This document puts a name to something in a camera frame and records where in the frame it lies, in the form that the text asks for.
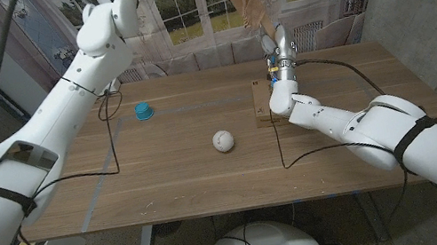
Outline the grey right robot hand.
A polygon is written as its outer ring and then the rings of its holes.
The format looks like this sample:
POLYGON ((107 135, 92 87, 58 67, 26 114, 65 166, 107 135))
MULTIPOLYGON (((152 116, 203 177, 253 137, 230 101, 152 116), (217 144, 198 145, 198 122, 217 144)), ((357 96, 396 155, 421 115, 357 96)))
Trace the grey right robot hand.
POLYGON ((266 55, 267 65, 269 67, 279 67, 281 61, 288 60, 295 62, 297 59, 296 47, 293 38, 281 23, 275 27, 274 37, 268 34, 261 37, 262 50, 266 55))

